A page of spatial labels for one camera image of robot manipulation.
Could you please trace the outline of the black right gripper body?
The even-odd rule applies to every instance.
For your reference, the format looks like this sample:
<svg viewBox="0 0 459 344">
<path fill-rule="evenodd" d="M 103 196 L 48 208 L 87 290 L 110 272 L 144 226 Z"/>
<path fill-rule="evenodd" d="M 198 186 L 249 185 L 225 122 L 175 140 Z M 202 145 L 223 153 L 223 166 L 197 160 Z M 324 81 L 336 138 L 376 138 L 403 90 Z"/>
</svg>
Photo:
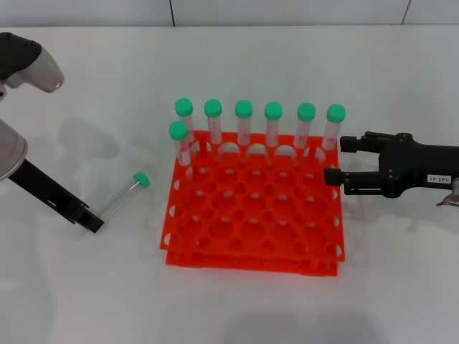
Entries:
<svg viewBox="0 0 459 344">
<path fill-rule="evenodd" d="M 459 146 L 425 145 L 409 133 L 389 135 L 379 153 L 384 197 L 395 199 L 410 188 L 451 190 L 459 178 Z"/>
</svg>

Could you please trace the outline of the orange test tube rack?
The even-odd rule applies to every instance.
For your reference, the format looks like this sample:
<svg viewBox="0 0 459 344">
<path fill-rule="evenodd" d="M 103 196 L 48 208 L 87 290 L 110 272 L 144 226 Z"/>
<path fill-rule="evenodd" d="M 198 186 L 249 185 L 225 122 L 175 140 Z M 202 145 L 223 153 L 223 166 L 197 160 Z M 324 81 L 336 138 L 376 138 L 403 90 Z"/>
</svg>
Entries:
<svg viewBox="0 0 459 344">
<path fill-rule="evenodd" d="M 194 134 L 190 166 L 176 164 L 160 247 L 179 267 L 245 269 L 335 276 L 345 260 L 341 195 L 324 182 L 339 164 L 311 136 L 304 149 L 281 135 L 269 148 L 262 133 L 248 146 L 235 133 L 213 145 Z"/>
</svg>

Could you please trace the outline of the green-capped clear test tube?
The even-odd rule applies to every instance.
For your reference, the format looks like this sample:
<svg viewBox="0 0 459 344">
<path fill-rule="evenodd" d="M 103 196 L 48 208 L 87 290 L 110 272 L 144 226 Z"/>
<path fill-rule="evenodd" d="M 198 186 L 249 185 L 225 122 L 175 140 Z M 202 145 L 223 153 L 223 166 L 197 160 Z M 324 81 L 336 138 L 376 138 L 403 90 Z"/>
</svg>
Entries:
<svg viewBox="0 0 459 344">
<path fill-rule="evenodd" d="M 265 106 L 265 142 L 267 147 L 275 147 L 278 144 L 280 119 L 282 117 L 282 114 L 283 107 L 279 102 L 269 102 Z"/>
<path fill-rule="evenodd" d="M 206 101 L 204 104 L 204 114 L 207 117 L 211 144 L 219 145 L 222 142 L 221 102 L 217 99 Z"/>
<path fill-rule="evenodd" d="M 249 100 L 239 100 L 235 105 L 235 115 L 237 116 L 237 142 L 240 145 L 250 144 L 251 117 L 253 106 Z"/>
<path fill-rule="evenodd" d="M 328 107 L 326 129 L 322 140 L 322 148 L 324 150 L 330 151 L 335 147 L 339 130 L 345 117 L 346 109 L 343 105 L 332 104 Z"/>
<path fill-rule="evenodd" d="M 297 128 L 293 145 L 297 149 L 306 147 L 308 136 L 311 129 L 311 123 L 316 115 L 316 108 L 312 103 L 303 102 L 297 109 Z"/>
<path fill-rule="evenodd" d="M 184 122 L 188 129 L 188 144 L 191 157 L 196 156 L 197 150 L 194 146 L 194 126 L 193 126 L 193 104 L 189 98 L 182 97 L 175 102 L 175 112 L 179 116 L 180 121 Z"/>
<path fill-rule="evenodd" d="M 186 123 L 175 121 L 169 126 L 169 135 L 174 142 L 177 161 L 181 166 L 191 164 L 189 131 Z"/>
<path fill-rule="evenodd" d="M 142 171 L 133 175 L 129 182 L 100 211 L 100 218 L 107 221 L 120 207 L 128 203 L 142 190 L 150 186 L 149 177 Z"/>
</svg>

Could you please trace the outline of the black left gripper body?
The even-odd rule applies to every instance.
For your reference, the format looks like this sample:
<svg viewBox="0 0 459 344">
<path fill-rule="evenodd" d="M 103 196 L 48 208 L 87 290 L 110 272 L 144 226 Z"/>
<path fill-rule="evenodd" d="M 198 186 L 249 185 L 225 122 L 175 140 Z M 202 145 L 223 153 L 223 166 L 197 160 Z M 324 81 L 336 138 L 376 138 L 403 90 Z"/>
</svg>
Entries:
<svg viewBox="0 0 459 344">
<path fill-rule="evenodd" d="M 83 202 L 28 160 L 9 179 L 68 221 L 78 221 L 83 215 Z"/>
</svg>

